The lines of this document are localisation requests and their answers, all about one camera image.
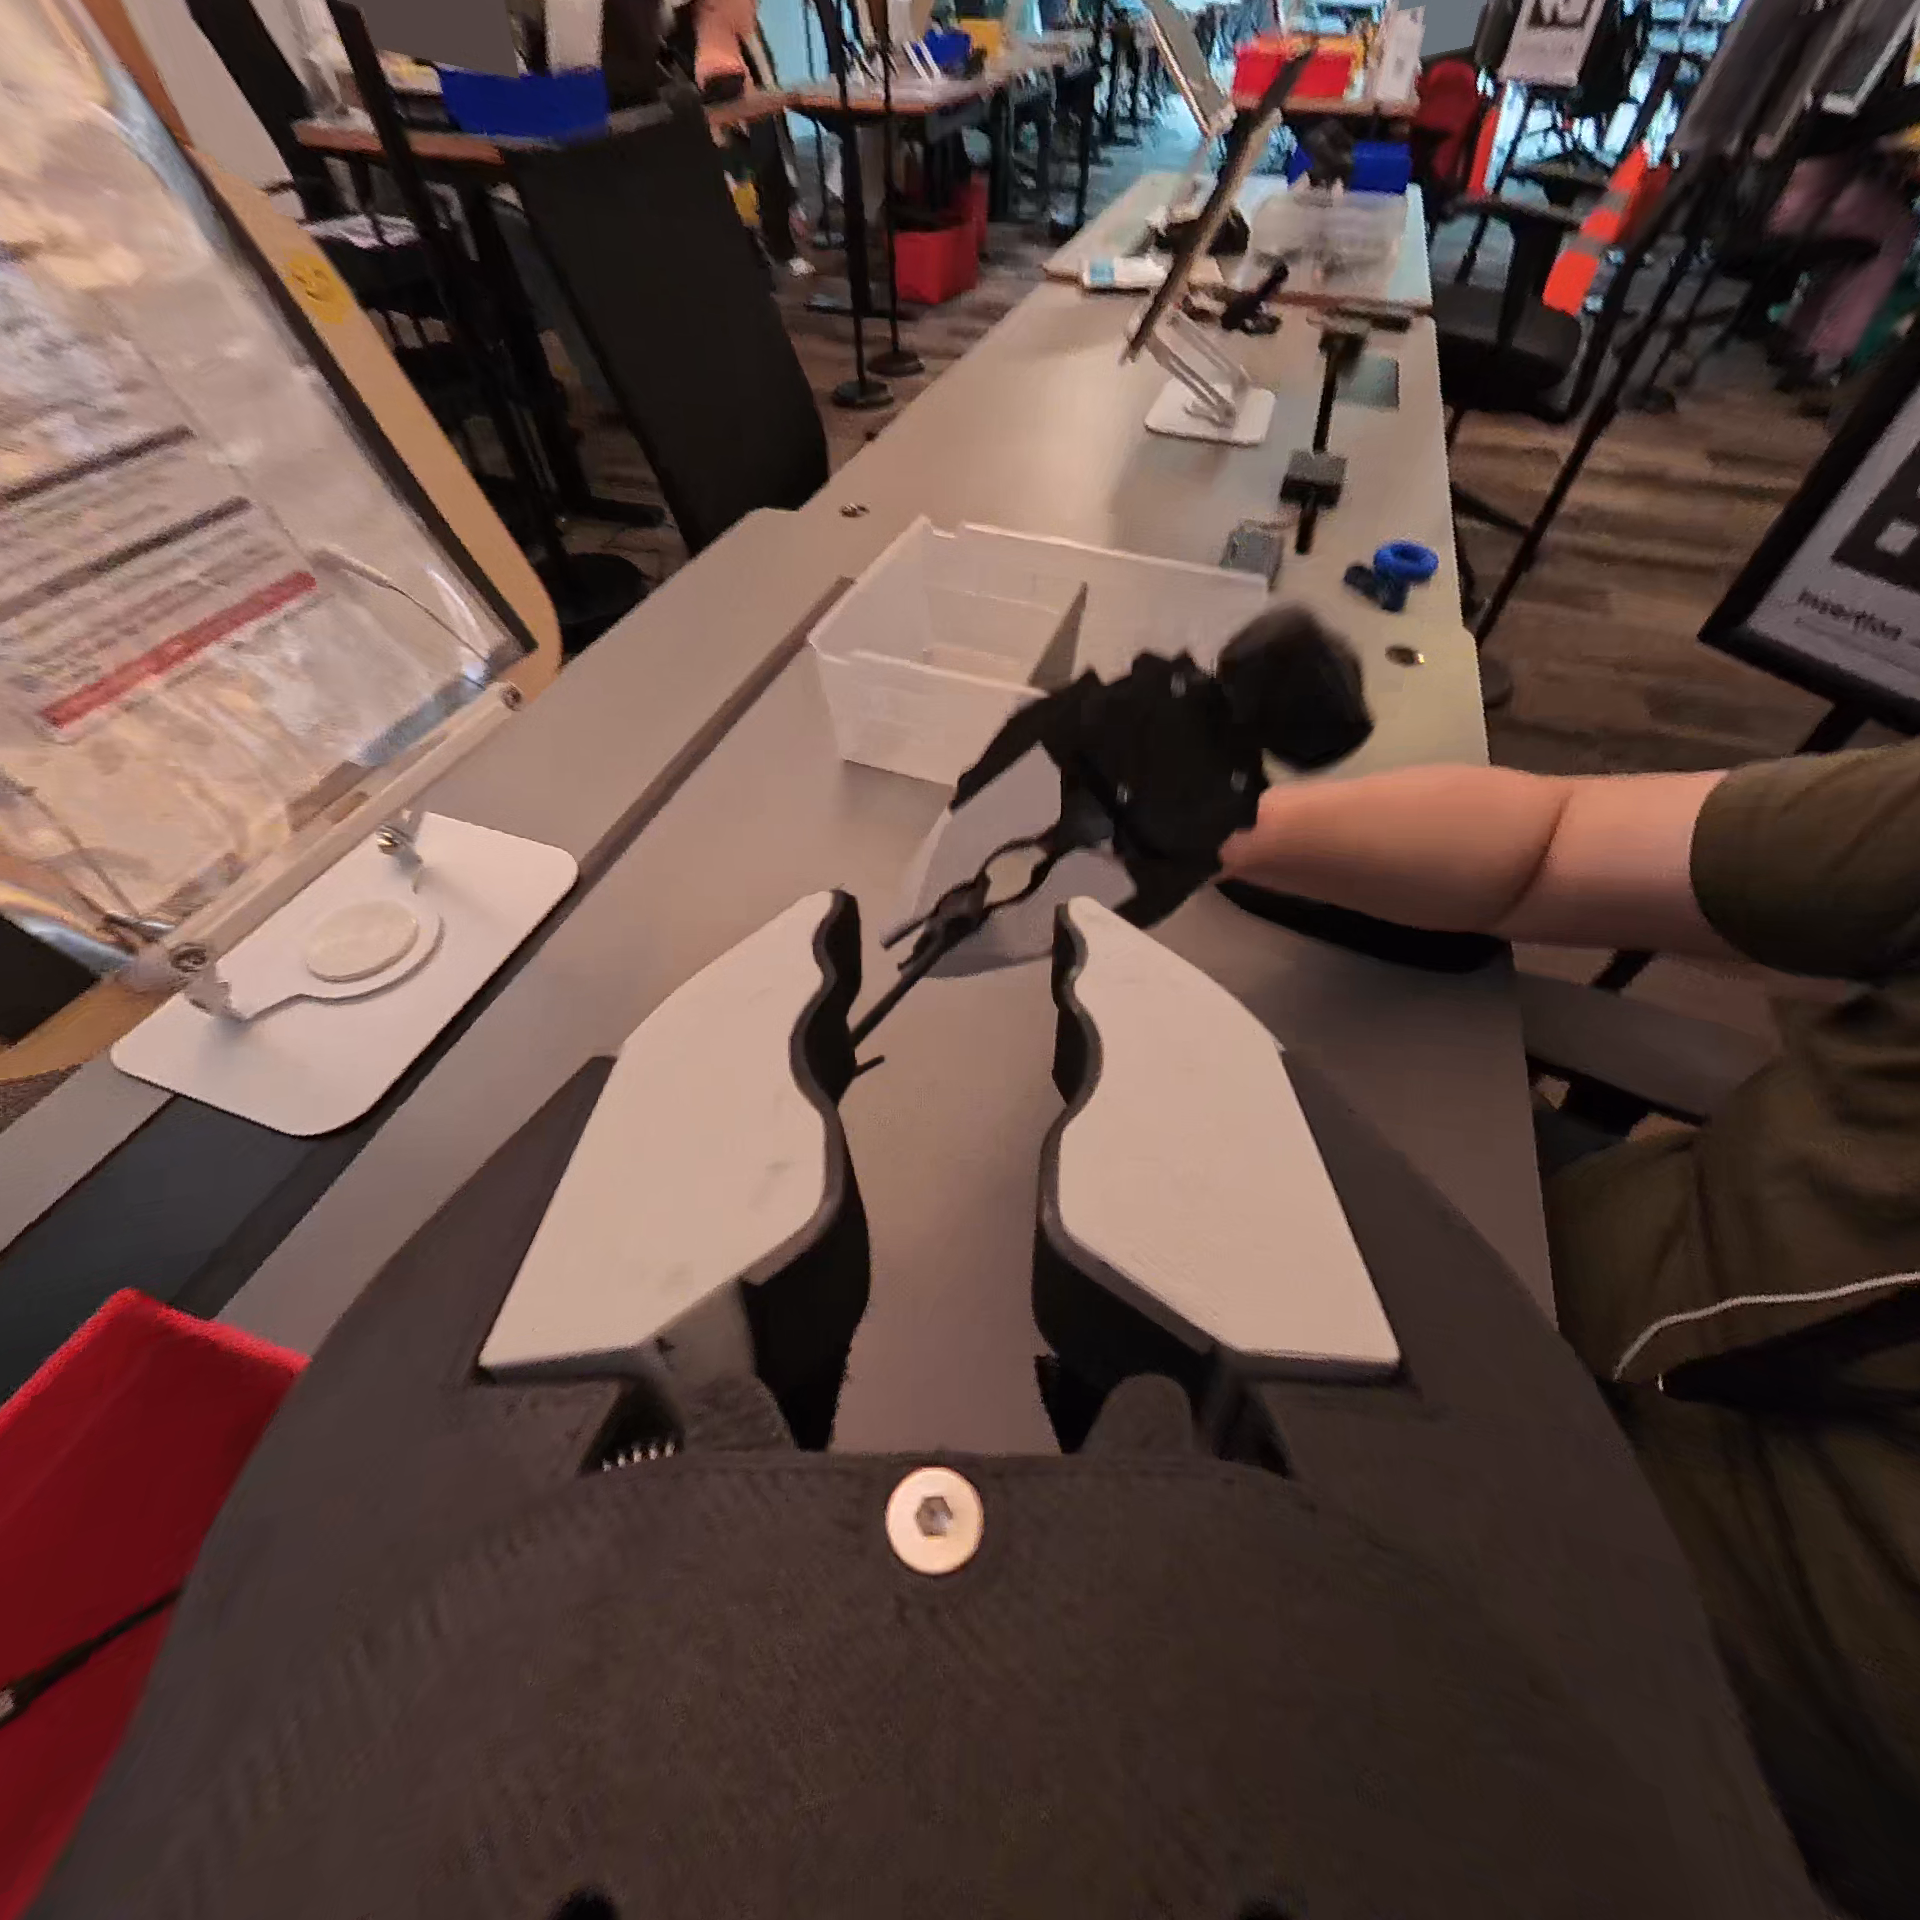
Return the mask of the orange safety vest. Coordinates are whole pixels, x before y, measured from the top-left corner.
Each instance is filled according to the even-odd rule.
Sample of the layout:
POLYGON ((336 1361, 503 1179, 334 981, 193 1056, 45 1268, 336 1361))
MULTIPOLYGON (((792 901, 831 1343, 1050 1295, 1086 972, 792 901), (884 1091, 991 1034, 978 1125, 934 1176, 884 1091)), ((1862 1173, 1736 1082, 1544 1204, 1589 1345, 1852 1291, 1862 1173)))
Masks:
POLYGON ((1671 168, 1653 160, 1646 139, 1628 149, 1600 200, 1559 250, 1541 291, 1544 308, 1580 319, 1600 265, 1641 233, 1646 219, 1658 208, 1668 178, 1671 168))

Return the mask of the black office chair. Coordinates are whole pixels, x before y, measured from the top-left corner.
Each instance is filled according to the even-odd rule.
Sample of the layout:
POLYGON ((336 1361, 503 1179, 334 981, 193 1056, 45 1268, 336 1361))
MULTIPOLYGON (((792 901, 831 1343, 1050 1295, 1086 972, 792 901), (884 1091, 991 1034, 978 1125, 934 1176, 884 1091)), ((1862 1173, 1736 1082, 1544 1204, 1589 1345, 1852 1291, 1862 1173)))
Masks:
POLYGON ((1508 228, 1510 251, 1500 288, 1453 282, 1430 292, 1437 378, 1450 416, 1535 416, 1582 352, 1582 322, 1544 301, 1544 284, 1580 218, 1569 208, 1521 200, 1472 197, 1461 218, 1508 228))

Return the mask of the tablet on white stand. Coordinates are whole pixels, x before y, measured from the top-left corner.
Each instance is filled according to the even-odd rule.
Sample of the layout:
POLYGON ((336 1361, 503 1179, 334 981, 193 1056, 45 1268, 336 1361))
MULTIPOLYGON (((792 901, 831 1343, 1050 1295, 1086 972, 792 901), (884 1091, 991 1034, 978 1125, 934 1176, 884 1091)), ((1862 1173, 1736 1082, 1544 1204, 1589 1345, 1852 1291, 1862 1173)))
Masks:
POLYGON ((1150 356, 1168 378, 1144 427, 1165 440, 1220 447, 1258 443, 1272 416, 1272 401, 1258 401, 1239 360, 1220 346, 1218 325, 1186 314, 1193 273, 1212 257, 1215 233, 1239 208, 1241 186, 1261 159, 1289 105, 1289 79, 1281 79, 1255 107, 1252 129, 1237 135, 1232 153, 1194 200, 1198 168, 1180 181, 1168 201, 1170 253, 1159 288, 1132 325, 1119 360, 1150 356))

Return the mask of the black panel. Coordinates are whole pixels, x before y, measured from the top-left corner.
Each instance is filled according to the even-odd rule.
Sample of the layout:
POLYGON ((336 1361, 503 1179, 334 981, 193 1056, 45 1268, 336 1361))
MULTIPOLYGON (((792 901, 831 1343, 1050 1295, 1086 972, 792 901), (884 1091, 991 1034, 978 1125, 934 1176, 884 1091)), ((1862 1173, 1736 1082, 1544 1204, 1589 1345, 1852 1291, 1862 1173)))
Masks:
POLYGON ((704 107, 680 95, 501 153, 688 556, 804 507, 831 474, 825 425, 704 107))

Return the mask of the large marker sign board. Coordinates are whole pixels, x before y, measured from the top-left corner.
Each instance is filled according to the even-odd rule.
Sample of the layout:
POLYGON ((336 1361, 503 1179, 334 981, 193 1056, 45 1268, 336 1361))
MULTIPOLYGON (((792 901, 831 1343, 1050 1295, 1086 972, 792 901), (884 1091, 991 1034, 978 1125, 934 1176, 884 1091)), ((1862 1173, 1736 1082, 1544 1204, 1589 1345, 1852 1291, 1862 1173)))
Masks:
POLYGON ((1917 333, 1830 427, 1698 642, 1817 698, 1804 752, 1917 735, 1917 333))

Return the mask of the small marker sign board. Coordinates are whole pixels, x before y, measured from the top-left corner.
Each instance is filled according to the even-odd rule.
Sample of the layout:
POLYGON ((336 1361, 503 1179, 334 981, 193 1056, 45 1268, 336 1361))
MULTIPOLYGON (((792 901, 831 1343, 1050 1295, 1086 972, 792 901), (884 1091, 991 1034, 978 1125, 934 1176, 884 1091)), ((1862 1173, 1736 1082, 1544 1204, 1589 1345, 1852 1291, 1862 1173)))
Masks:
POLYGON ((1517 3, 1497 69, 1502 83, 1569 89, 1593 47, 1604 3, 1517 3))

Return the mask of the clear plastic bin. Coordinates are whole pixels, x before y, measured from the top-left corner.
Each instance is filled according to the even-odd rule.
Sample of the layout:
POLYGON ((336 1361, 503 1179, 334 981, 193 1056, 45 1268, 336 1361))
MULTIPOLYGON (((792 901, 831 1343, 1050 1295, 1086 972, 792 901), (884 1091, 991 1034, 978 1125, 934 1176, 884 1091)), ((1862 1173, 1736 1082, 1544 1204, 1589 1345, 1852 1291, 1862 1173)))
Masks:
POLYGON ((1268 605, 1258 580, 1220 567, 917 517, 809 636, 841 759, 953 786, 1049 696, 1025 676, 1078 583, 1072 681, 1118 681, 1141 657, 1212 665, 1268 605))

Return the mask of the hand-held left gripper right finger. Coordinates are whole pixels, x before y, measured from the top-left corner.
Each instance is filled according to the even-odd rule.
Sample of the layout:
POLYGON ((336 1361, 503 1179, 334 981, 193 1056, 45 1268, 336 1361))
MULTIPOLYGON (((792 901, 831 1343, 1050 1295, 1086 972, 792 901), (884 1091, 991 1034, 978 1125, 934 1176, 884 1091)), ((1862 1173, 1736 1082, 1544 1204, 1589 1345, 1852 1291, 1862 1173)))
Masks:
POLYGON ((1206 972, 1078 897, 1049 987, 1062 1101, 1039 1152, 1031 1307, 1065 1455, 1128 1381, 1232 1440, 1265 1385, 1405 1379, 1281 1042, 1206 972))

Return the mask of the blue storage bin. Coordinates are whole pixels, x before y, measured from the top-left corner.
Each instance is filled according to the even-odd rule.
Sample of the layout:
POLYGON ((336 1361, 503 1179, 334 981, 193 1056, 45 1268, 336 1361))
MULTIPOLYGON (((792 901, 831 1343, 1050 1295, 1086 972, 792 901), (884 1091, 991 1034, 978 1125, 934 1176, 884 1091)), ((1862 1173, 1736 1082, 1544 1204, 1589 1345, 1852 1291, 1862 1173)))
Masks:
POLYGON ((561 141, 607 129, 607 83, 599 67, 494 75, 437 64, 448 121, 473 138, 561 141))

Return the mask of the red floor crate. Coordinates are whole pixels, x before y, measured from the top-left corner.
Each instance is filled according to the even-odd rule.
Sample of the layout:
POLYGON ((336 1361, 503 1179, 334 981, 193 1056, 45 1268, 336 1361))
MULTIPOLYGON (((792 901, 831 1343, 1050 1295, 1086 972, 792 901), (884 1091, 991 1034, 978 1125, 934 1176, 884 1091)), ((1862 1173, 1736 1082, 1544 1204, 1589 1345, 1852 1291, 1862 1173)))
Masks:
POLYGON ((990 181, 970 177, 940 208, 895 205, 895 291, 936 306, 976 288, 990 239, 990 181))

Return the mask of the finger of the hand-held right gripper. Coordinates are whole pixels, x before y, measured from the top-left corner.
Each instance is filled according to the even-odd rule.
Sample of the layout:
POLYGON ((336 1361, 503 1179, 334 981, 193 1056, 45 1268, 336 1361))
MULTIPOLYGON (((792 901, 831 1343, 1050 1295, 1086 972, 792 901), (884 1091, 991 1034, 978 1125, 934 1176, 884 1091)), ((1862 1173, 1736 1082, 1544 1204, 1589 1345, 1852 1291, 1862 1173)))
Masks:
POLYGON ((1072 877, 1058 809, 944 817, 924 848, 904 905, 909 930, 1049 930, 1072 877))
POLYGON ((1116 856, 993 856, 961 864, 950 876, 924 877, 920 892, 901 919, 902 952, 924 932, 932 908, 949 893, 984 874, 984 919, 961 932, 946 959, 932 964, 934 976, 988 976, 1038 964, 1049 956, 1053 924, 1062 905, 1093 898, 1100 905, 1125 905, 1135 885, 1116 856))

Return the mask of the red plastic bin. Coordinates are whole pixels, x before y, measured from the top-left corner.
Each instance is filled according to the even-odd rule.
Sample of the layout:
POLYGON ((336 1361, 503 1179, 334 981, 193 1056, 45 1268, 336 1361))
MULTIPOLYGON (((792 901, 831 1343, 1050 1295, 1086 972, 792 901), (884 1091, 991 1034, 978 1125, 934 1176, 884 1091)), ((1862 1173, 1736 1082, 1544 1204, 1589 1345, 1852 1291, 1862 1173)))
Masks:
POLYGON ((2 1409, 2 1916, 70 1842, 306 1357, 118 1290, 2 1409))
POLYGON ((1362 67, 1364 51, 1352 34, 1324 39, 1261 34, 1242 41, 1234 55, 1232 101, 1239 111, 1255 111, 1281 79, 1289 79, 1292 105, 1345 104, 1362 67))

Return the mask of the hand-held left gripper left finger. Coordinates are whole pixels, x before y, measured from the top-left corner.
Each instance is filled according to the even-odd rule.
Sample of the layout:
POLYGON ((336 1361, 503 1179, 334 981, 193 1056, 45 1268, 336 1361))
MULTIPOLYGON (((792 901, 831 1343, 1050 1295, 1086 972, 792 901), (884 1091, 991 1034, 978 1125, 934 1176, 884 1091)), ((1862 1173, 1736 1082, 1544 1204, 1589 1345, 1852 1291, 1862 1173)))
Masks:
POLYGON ((871 1299, 841 1104, 857 901, 802 897, 622 1042, 477 1356, 492 1383, 756 1381, 831 1440, 871 1299))

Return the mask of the person's right forearm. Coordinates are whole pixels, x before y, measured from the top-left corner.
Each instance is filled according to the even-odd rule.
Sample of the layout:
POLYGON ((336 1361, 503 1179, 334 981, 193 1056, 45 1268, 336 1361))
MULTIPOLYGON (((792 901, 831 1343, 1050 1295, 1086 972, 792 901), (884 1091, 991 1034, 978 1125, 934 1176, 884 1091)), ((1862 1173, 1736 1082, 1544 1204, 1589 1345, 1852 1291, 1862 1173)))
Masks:
POLYGON ((1695 820, 1721 783, 1415 765, 1279 784, 1220 872, 1408 929, 1733 960, 1692 883, 1695 820))

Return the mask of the black post mount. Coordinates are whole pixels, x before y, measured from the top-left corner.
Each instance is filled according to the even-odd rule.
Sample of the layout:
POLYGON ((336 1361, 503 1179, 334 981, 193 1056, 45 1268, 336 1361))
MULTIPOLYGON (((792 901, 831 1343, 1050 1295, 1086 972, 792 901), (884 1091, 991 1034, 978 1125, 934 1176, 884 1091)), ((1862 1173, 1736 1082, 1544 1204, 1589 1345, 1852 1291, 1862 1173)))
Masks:
POLYGON ((1369 329, 1367 320, 1352 319, 1327 319, 1319 328, 1317 352, 1320 380, 1312 418, 1312 443, 1289 455, 1279 488, 1279 506, 1293 507, 1292 552, 1298 559, 1312 552, 1317 522, 1326 511, 1337 506, 1345 488, 1345 459, 1327 448, 1327 437, 1338 381, 1357 367, 1369 329))

